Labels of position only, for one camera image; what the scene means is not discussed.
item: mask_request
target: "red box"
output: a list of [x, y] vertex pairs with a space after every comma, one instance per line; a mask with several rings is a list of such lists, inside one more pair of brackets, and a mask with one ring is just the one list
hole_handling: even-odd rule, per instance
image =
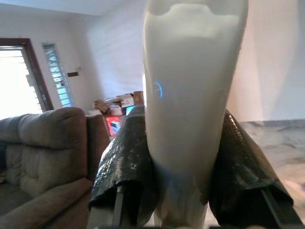
[[106, 116], [105, 120], [107, 123], [107, 127], [109, 130], [109, 135], [114, 137], [119, 132], [120, 128], [123, 126], [125, 122], [126, 116], [119, 116], [119, 115], [110, 115]]

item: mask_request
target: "ceiling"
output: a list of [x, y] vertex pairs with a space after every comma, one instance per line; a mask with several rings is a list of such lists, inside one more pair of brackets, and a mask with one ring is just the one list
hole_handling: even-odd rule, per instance
[[12, 14], [12, 13], [18, 14], [20, 16], [30, 15], [34, 17], [38, 16], [38, 17], [44, 17], [50, 19], [64, 19], [64, 20], [71, 18], [73, 15], [76, 15], [75, 13], [68, 13], [68, 12], [54, 11], [54, 10], [42, 10], [38, 8], [14, 6], [14, 5], [0, 3], [0, 15]]
[[127, 0], [0, 0], [0, 3], [99, 16], [125, 1]]

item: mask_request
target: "doorway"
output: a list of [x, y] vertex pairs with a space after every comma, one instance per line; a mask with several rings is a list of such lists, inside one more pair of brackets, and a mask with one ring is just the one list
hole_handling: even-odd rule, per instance
[[29, 39], [0, 39], [0, 119], [53, 106]]

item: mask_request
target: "stack of boxes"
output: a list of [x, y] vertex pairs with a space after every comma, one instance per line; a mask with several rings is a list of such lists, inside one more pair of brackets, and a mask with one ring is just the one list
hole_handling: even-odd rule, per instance
[[144, 103], [143, 92], [123, 94], [115, 99], [94, 102], [94, 109], [104, 114], [109, 136], [114, 137], [123, 126], [126, 116], [136, 106]]

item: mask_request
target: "sofa armrest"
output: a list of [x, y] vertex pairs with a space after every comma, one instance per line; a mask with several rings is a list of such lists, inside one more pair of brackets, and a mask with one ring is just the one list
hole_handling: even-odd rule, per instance
[[41, 196], [4, 215], [0, 220], [3, 229], [41, 228], [63, 212], [92, 187], [92, 182], [82, 178], [50, 189]]
[[87, 116], [88, 129], [88, 176], [94, 182], [101, 156], [109, 145], [107, 124], [103, 115]]

